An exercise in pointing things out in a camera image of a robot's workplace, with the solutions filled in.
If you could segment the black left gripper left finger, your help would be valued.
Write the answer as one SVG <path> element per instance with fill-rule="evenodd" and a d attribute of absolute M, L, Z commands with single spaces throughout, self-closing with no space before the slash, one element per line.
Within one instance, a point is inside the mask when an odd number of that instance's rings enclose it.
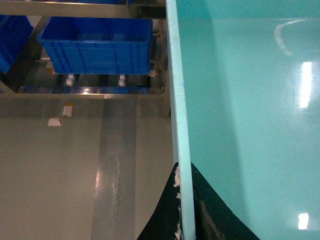
<path fill-rule="evenodd" d="M 157 206 L 138 236 L 139 240 L 182 238 L 179 164 L 175 163 Z"/>

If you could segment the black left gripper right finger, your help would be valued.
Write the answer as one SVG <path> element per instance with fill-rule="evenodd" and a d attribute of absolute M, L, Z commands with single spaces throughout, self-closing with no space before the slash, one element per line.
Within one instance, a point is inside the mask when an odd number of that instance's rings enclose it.
<path fill-rule="evenodd" d="M 197 240 L 257 240 L 194 164 L 191 164 Z"/>

